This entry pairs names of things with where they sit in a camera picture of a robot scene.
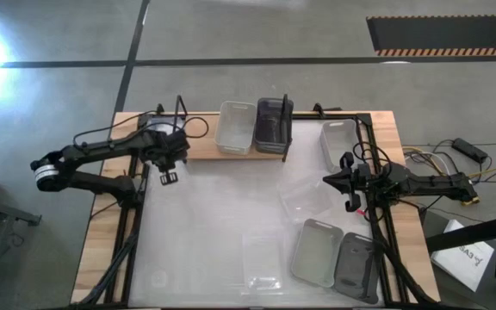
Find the grey metal stand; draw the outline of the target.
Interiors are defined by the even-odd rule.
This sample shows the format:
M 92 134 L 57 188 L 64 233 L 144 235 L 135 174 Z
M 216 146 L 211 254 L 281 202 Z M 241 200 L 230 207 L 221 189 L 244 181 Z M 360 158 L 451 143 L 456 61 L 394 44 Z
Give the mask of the grey metal stand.
M 10 217 L 13 220 L 25 221 L 30 226 L 38 226 L 41 221 L 40 215 L 34 215 L 29 212 L 23 211 L 19 208 L 14 208 L 1 202 L 0 202 L 0 215 Z

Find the black power brick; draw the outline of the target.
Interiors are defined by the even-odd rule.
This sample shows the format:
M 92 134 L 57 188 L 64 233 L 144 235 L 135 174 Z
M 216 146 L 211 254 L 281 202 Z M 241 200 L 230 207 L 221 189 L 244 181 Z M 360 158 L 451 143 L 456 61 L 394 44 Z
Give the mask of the black power brick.
M 462 138 L 454 139 L 451 147 L 468 158 L 474 160 L 478 164 L 483 164 L 488 158 L 488 154 L 486 152 Z

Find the wooden shelf with black frame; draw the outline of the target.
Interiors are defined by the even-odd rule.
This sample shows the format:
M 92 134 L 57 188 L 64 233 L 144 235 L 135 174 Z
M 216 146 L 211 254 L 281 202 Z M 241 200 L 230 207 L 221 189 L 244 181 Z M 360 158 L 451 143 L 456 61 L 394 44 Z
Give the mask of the wooden shelf with black frame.
M 218 115 L 220 116 L 220 110 L 217 112 L 200 112 L 200 113 L 184 113 L 184 127 L 186 126 L 186 118 L 190 115 Z M 280 159 L 285 161 L 288 156 L 288 149 L 284 154 L 273 154 L 273 153 L 263 153 L 258 152 L 255 147 L 254 134 L 251 149 L 247 155 L 233 155 L 228 153 L 220 152 L 220 156 L 216 159 L 190 159 L 190 160 L 251 160 L 251 159 Z

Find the black mat with hazard stripe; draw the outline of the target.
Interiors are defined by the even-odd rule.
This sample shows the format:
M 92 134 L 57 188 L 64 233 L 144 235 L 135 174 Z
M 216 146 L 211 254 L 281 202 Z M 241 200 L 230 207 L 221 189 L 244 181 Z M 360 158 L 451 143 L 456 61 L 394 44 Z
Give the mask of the black mat with hazard stripe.
M 496 56 L 496 15 L 370 16 L 380 57 Z

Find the white plastic basket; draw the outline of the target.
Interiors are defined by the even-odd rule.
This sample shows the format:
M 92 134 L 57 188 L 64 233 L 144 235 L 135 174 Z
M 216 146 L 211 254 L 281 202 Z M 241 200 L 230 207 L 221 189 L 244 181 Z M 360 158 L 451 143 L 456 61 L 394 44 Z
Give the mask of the white plastic basket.
M 325 122 L 321 128 L 319 142 L 328 171 L 340 172 L 341 157 L 346 152 L 351 152 L 359 142 L 356 122 L 352 119 Z
M 291 272 L 313 286 L 331 288 L 344 232 L 315 219 L 304 222 L 294 248 Z
M 233 155 L 247 155 L 251 149 L 256 119 L 255 104 L 223 102 L 214 134 L 218 150 Z

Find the grey translucent plastic basket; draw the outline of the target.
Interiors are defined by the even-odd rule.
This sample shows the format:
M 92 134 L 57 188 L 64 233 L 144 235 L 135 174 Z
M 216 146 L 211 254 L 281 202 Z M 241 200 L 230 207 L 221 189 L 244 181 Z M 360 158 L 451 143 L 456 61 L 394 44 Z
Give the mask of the grey translucent plastic basket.
M 339 248 L 333 288 L 355 300 L 377 304 L 378 268 L 374 242 L 348 232 Z
M 282 98 L 260 98 L 254 142 L 258 152 L 284 154 L 292 140 L 294 103 L 285 94 Z

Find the black aluminium table frame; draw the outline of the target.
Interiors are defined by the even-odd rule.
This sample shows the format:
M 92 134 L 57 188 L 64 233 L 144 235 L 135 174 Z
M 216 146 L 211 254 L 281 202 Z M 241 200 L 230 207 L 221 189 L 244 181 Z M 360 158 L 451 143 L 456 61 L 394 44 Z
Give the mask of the black aluminium table frame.
M 113 127 L 110 130 L 111 138 L 123 138 L 138 129 L 139 119 L 134 117 L 140 112 L 117 112 L 114 115 Z M 372 139 L 389 158 L 396 163 L 405 164 L 400 136 L 397 130 L 393 111 L 338 111 L 326 115 L 328 118 L 321 120 L 316 112 L 298 111 L 293 117 L 300 121 L 306 117 L 310 121 L 337 121 L 340 116 L 355 116 L 359 131 L 363 135 L 362 140 L 370 142 Z M 102 163 L 103 177 L 117 177 L 123 172 L 141 173 L 142 166 L 139 160 L 131 157 L 120 157 L 108 159 Z M 109 195 L 96 195 L 92 212 L 95 213 L 111 203 Z M 130 228 L 133 227 L 135 217 L 140 220 L 141 212 L 135 210 L 115 211 L 110 209 L 100 213 L 102 219 L 90 220 L 86 233 L 84 248 L 78 267 L 76 280 L 72 290 L 70 303 L 78 303 L 94 288 L 103 276 L 124 239 L 127 238 Z M 381 232 L 393 243 L 396 238 L 396 251 L 400 254 L 402 263 L 406 266 L 417 284 L 435 301 L 440 301 L 437 281 L 432 271 L 431 261 L 428 258 L 425 246 L 425 235 L 419 214 L 415 207 L 400 202 L 393 207 L 390 214 L 379 224 Z M 394 273 L 393 265 L 387 260 L 385 262 L 387 272 L 387 284 L 390 285 L 392 301 L 401 301 L 400 276 Z M 123 303 L 122 297 L 126 294 L 126 273 L 133 270 L 133 254 L 119 268 L 114 284 L 109 289 L 110 299 L 104 301 L 106 291 L 97 302 L 98 304 Z

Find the white printed cardboard box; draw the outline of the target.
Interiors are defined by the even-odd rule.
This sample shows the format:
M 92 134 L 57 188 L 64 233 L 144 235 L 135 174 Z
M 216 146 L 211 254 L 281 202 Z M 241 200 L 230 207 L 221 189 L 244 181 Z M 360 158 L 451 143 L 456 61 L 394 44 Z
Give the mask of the white printed cardboard box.
M 431 261 L 464 286 L 476 292 L 493 253 L 492 246 L 481 241 L 434 251 L 431 254 Z

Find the black metal bar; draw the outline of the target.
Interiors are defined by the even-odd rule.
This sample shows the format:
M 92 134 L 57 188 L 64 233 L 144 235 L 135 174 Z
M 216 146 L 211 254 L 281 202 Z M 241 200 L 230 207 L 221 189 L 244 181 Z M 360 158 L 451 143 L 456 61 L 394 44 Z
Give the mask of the black metal bar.
M 496 239 L 496 220 L 437 234 L 426 238 L 425 241 L 428 252 L 434 252 L 491 239 Z

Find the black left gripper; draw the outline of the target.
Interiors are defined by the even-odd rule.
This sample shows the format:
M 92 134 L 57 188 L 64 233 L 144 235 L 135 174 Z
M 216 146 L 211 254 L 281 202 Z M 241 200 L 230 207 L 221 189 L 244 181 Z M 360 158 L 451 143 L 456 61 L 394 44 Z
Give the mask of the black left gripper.
M 190 145 L 187 134 L 183 130 L 167 134 L 162 131 L 147 130 L 142 134 L 146 143 L 142 148 L 142 160 L 150 161 L 158 167 L 159 171 L 165 171 L 159 176 L 163 186 L 178 182 L 178 176 L 173 170 L 176 161 L 184 161 L 188 154 Z

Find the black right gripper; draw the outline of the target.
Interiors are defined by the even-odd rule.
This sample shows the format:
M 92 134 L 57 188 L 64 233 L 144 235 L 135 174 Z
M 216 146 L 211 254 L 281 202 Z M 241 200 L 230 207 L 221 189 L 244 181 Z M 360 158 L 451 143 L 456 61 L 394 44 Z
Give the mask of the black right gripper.
M 323 177 L 326 184 L 349 197 L 345 203 L 345 209 L 348 212 L 355 212 L 361 207 L 361 196 L 356 191 L 367 191 L 370 184 L 377 180 L 377 176 L 371 173 L 368 164 L 354 165 L 354 163 L 354 154 L 345 152 L 340 159 L 342 170 Z

